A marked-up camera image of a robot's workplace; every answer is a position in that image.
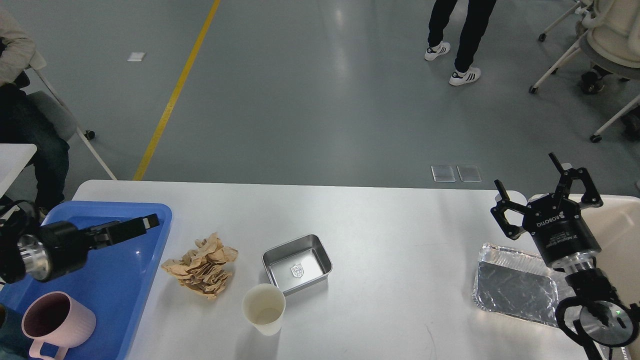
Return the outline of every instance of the robotic arm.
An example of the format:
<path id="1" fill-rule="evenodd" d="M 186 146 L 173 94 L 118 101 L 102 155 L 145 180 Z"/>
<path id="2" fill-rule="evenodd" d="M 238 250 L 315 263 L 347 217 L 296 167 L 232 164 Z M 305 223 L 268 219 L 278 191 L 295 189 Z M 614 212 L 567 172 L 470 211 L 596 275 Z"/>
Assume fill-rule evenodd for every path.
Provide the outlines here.
<path id="1" fill-rule="evenodd" d="M 596 267 L 596 255 L 601 251 L 580 212 L 585 208 L 602 206 L 602 199 L 585 168 L 560 164 L 549 154 L 560 180 L 554 193 L 530 201 L 526 206 L 512 202 L 499 180 L 496 206 L 491 213 L 504 234 L 513 240 L 525 231 L 531 234 L 545 264 L 566 273 L 565 280 L 575 292 L 574 297 L 563 299 L 556 309 L 558 327 L 574 342 L 582 346 L 589 360 L 602 360 L 594 342 L 609 348 L 631 344 L 638 335 L 640 309 L 637 304 L 627 307 L 607 276 Z M 570 200 L 569 193 L 575 180 L 585 187 L 580 202 Z M 505 211 L 522 214 L 522 225 L 510 224 Z M 566 310 L 581 307 L 580 315 L 567 326 Z"/>
<path id="2" fill-rule="evenodd" d="M 0 226 L 0 277 L 13 283 L 30 274 L 47 282 L 82 268 L 89 250 L 116 245 L 158 225 L 157 215 L 151 214 L 86 229 L 67 221 L 40 226 L 34 216 L 16 211 Z"/>

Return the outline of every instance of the gray floor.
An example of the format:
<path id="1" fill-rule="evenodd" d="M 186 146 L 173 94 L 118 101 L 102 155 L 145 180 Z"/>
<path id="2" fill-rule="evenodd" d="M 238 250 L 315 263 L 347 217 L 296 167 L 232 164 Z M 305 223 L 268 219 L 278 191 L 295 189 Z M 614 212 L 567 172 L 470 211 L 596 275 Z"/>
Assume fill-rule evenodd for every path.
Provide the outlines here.
<path id="1" fill-rule="evenodd" d="M 131 179 L 211 1 L 0 1 L 33 35 L 45 74 L 98 152 Z M 576 86 L 585 57 L 533 84 L 573 42 L 577 17 L 540 31 L 569 0 L 500 0 L 475 66 L 447 81 L 462 27 L 461 0 L 445 31 L 453 53 L 422 59 L 433 1 L 222 0 L 144 180 L 550 192 L 547 157 L 587 167 L 601 193 L 638 195 L 638 144 L 615 124 L 589 135 L 638 92 L 611 77 L 603 93 Z M 146 51 L 142 63 L 130 52 Z M 30 90 L 37 90 L 32 85 Z M 106 174 L 71 141 L 66 193 Z M 431 165 L 478 165 L 481 183 L 435 183 Z M 32 197 L 27 169 L 10 189 Z"/>

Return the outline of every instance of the metal container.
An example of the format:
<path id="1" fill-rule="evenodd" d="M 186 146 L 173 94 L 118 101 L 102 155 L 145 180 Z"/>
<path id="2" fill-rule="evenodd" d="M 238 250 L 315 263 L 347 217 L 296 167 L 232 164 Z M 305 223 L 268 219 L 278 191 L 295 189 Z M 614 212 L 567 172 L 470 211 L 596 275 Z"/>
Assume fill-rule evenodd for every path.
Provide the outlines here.
<path id="1" fill-rule="evenodd" d="M 262 263 L 271 283 L 285 296 L 325 280 L 333 268 L 320 239 L 313 234 L 265 251 Z"/>
<path id="2" fill-rule="evenodd" d="M 564 274 L 548 268 L 540 255 L 483 245 L 472 294 L 482 310 L 557 327 L 556 306 L 570 296 Z"/>

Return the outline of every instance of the yellow floor line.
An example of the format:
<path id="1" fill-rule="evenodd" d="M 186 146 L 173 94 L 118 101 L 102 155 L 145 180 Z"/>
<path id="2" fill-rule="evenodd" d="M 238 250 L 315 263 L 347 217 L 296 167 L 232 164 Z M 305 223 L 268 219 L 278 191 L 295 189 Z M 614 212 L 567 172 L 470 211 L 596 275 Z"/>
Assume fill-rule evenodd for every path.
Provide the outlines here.
<path id="1" fill-rule="evenodd" d="M 191 67 L 193 66 L 193 62 L 196 60 L 196 56 L 198 56 L 198 52 L 200 51 L 200 46 L 202 46 L 202 42 L 204 41 L 204 36 L 207 34 L 207 30 L 209 30 L 209 26 L 211 25 L 211 21 L 213 20 L 214 15 L 216 15 L 216 11 L 218 10 L 219 4 L 220 4 L 220 0 L 215 0 L 215 2 L 213 2 L 213 5 L 211 6 L 211 10 L 209 10 L 207 20 L 205 20 L 204 24 L 202 25 L 202 29 L 200 30 L 200 34 L 196 39 L 196 43 L 193 44 L 193 48 L 191 49 L 191 54 L 189 54 L 187 63 L 184 64 L 184 68 L 182 69 L 182 74 L 180 74 L 180 78 L 178 79 L 178 82 L 175 84 L 175 88 L 173 88 L 173 93 L 169 98 L 169 103 L 167 103 L 166 107 L 164 108 L 164 113 L 160 118 L 160 122 L 156 127 L 156 131 L 154 131 L 154 134 L 151 137 L 151 141 L 147 146 L 147 150 L 145 151 L 145 154 L 142 156 L 142 160 L 138 165 L 136 174 L 133 176 L 134 180 L 142 180 L 142 177 L 145 175 L 145 172 L 149 167 L 149 162 L 151 162 L 151 157 L 154 155 L 158 142 L 160 142 L 160 138 L 164 133 L 166 124 L 169 122 L 169 118 L 171 117 L 171 112 L 173 111 L 173 107 L 175 106 L 175 103 L 178 101 L 178 98 L 180 97 L 180 93 L 182 92 L 182 87 L 184 86 L 185 81 L 187 81 L 187 77 L 189 76 L 189 71 L 191 71 Z"/>

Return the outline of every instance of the paper cup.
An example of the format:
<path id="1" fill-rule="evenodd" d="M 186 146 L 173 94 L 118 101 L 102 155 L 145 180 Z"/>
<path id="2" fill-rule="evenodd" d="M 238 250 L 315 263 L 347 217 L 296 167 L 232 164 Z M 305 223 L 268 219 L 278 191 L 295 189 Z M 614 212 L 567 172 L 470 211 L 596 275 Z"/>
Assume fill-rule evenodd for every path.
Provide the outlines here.
<path id="1" fill-rule="evenodd" d="M 280 331 L 285 305 L 284 294 L 271 284 L 254 286 L 242 300 L 244 317 L 266 336 Z"/>

